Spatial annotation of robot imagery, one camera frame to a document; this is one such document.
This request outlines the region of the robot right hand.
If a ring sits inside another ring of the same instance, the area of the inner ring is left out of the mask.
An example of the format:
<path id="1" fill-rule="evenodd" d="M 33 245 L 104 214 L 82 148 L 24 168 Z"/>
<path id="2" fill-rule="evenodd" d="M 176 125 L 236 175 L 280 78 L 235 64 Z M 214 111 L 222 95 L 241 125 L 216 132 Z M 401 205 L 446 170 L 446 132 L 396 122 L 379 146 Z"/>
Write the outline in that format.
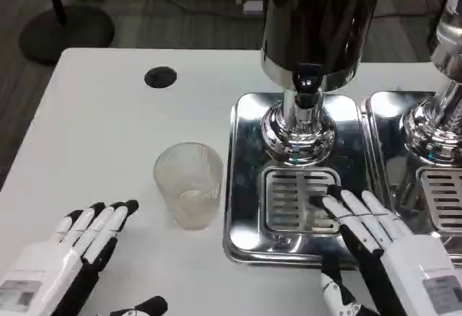
<path id="1" fill-rule="evenodd" d="M 413 233 L 368 190 L 356 197 L 331 185 L 321 203 L 338 223 L 375 305 L 357 301 L 342 281 L 339 259 L 325 254 L 321 287 L 332 315 L 461 314 L 461 271 L 440 239 Z"/>

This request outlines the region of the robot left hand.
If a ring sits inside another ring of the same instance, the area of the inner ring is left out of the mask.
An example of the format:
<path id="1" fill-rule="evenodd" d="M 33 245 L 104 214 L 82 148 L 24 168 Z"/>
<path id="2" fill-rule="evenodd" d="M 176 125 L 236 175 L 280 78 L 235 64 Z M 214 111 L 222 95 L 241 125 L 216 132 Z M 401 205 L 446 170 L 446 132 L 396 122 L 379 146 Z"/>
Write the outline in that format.
<path id="1" fill-rule="evenodd" d="M 47 240 L 24 246 L 1 278 L 1 314 L 78 315 L 138 208 L 136 200 L 97 202 L 65 215 Z"/>

